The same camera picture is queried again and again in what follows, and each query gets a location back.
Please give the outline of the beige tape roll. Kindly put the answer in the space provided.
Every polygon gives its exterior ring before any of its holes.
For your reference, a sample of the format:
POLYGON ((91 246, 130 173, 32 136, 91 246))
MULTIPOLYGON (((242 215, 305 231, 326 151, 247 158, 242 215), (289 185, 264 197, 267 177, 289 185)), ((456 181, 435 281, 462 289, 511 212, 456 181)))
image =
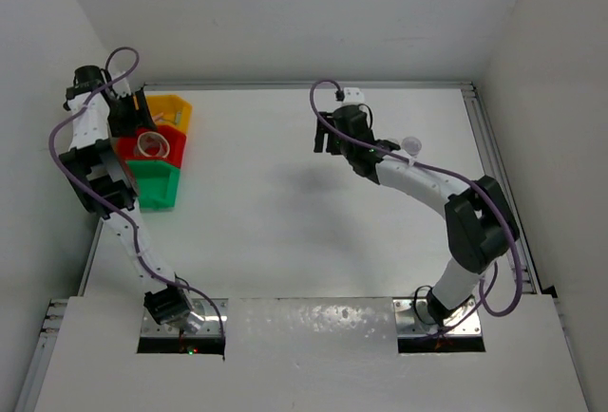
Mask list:
POLYGON ((136 151, 145 158, 165 159, 170 153, 170 143, 160 133, 146 131, 137 137, 136 151))

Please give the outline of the grey tape roll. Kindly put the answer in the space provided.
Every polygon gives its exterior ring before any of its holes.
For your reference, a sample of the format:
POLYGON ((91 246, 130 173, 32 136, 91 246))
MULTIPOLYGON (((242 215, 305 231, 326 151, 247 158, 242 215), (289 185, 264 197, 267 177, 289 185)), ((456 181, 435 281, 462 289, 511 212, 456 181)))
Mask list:
POLYGON ((134 153, 144 158, 164 158, 167 150, 165 143, 161 140, 144 138, 136 142, 134 153))

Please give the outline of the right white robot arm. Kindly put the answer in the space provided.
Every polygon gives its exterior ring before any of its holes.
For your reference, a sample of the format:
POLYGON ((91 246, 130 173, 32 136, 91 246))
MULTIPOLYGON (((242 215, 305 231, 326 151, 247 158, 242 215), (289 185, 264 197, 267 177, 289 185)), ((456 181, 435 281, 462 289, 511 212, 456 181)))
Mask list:
POLYGON ((359 104, 320 112, 313 149, 344 157, 356 175, 415 199, 443 219, 450 258, 426 297, 427 321, 441 327, 495 260, 513 249, 519 229, 495 178, 467 180, 417 163, 414 155, 420 148, 412 138, 380 140, 371 126, 371 113, 359 104))

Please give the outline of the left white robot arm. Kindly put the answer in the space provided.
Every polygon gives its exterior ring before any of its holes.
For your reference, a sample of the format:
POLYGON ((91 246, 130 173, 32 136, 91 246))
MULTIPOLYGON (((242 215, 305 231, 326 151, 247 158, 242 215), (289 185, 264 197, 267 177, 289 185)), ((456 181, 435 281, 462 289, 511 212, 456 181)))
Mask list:
POLYGON ((187 286, 153 250, 143 224, 139 189, 116 139, 156 131, 143 91, 118 95, 107 69, 81 66, 66 89, 72 140, 68 150, 51 152, 85 209, 119 239, 143 287, 143 305, 161 326, 189 332, 194 308, 187 286))

